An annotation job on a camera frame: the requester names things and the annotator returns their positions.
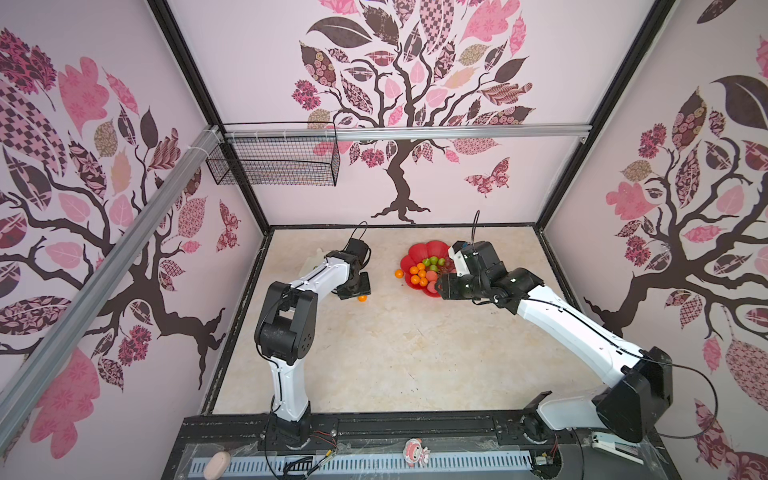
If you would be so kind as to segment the red flower fruit bowl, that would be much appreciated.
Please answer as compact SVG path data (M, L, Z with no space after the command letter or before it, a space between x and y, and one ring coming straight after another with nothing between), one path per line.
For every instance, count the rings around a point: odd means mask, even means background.
M454 261L449 257L449 245L440 240L413 244L401 259L396 276L404 284L432 298L439 298L437 280L442 275L455 273Z

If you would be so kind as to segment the purple grape bunch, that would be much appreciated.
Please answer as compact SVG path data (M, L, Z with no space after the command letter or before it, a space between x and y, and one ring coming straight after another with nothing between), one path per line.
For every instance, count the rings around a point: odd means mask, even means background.
M445 263L444 263L444 265L442 266L442 271L443 271L444 273L454 273L454 272L455 272L454 263L453 263L453 260L452 260L452 259L450 259L450 258L447 258L447 259L445 260Z

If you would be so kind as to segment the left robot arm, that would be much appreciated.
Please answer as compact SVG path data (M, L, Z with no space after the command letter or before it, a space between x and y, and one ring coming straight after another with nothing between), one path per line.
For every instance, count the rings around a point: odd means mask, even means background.
M304 359L315 340L318 306L331 294L340 300L369 295L365 267L370 256L371 249L363 240L351 238L343 249L325 254L300 278L275 281L267 289L254 341L272 376L270 415L277 433L289 443L302 444L310 436Z

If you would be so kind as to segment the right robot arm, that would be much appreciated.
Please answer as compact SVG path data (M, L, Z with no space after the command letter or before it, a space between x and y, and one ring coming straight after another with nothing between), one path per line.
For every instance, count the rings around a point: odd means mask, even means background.
M535 400L535 419L548 430L602 429L638 443L672 405L673 366L663 350L644 350L609 332L531 271L506 269L489 242L458 241L448 255L455 269L437 280L442 299L490 304L521 317L557 340L601 380L601 388L589 393L544 393Z

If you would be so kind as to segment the white green refill pouch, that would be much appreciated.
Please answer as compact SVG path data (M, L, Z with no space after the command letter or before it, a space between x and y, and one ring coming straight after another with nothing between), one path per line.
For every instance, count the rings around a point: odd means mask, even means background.
M318 248L314 254L310 255L302 265L299 276L303 277L307 275L308 273L311 273L313 270L321 266L325 261L325 256L327 255L327 252L322 250L321 248Z

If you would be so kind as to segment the pink cartoon figure sticker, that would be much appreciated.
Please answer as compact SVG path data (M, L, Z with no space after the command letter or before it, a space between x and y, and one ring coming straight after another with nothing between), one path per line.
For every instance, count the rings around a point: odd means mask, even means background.
M407 440L403 449L403 457L409 468L426 467L430 454L429 448L418 438Z

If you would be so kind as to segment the white stapler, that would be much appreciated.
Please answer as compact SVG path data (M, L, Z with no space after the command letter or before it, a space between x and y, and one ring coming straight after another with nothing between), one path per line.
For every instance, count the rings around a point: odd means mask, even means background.
M595 450L603 451L639 465L644 464L637 443L628 442L614 434L605 432L593 432L591 434L590 442L592 448Z

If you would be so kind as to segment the pink oval soap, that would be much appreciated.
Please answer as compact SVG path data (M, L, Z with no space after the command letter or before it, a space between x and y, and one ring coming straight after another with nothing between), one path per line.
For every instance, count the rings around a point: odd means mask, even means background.
M219 480L228 470L231 464L231 454L227 451L215 453L203 469L205 480Z

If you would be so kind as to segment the aluminium rail back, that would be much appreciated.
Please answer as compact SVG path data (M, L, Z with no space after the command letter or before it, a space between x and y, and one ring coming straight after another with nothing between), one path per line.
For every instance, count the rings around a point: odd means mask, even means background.
M381 140L438 140L460 138L531 138L577 137L587 138L592 127L588 124L520 124L470 125L442 127L387 127L339 129L332 125L322 129L234 130L225 134L227 139L312 139L318 141L381 141Z

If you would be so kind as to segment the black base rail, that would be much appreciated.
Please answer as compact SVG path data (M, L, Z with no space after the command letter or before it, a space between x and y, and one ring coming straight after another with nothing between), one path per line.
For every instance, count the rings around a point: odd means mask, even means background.
M421 439L438 452L527 451L529 471L385 474L353 477L310 473L292 476L290 465L271 479L678 479L678 472L656 433L639 444L643 465L595 450L588 429L547 431L535 427L528 410L448 412L311 413L310 436L289 443L269 414L203 415L183 420L164 479L201 479L211 457L266 459L300 456L322 461L346 454L401 454L407 440Z

